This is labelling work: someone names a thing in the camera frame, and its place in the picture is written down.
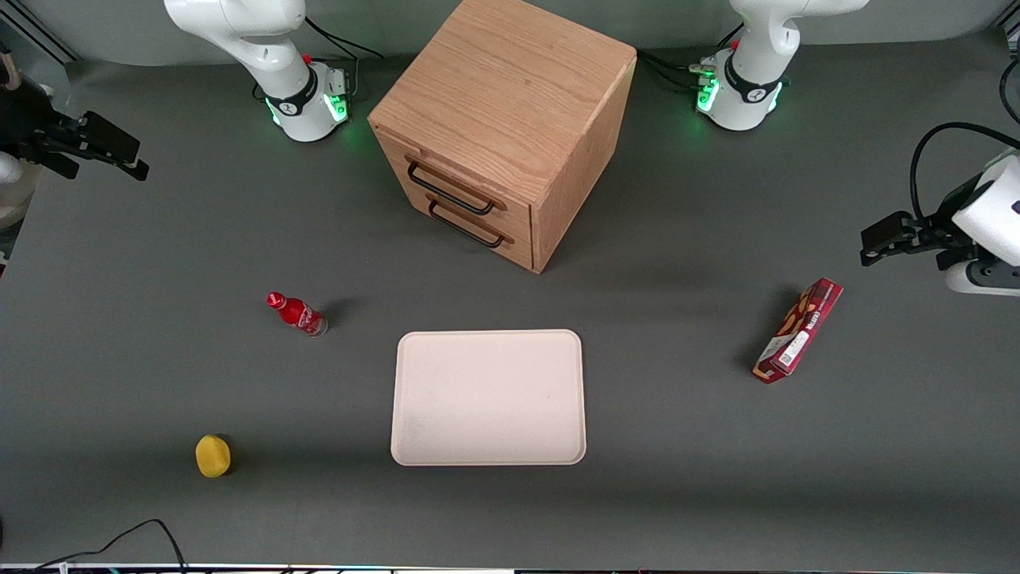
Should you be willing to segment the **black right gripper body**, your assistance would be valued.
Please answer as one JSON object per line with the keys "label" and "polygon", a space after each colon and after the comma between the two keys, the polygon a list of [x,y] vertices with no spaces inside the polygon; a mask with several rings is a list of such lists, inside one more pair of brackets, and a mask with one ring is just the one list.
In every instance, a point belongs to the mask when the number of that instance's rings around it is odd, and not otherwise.
{"label": "black right gripper body", "polygon": [[1,90],[2,151],[36,164],[36,152],[80,148],[80,121],[51,105],[47,92],[36,81],[21,79],[14,90]]}

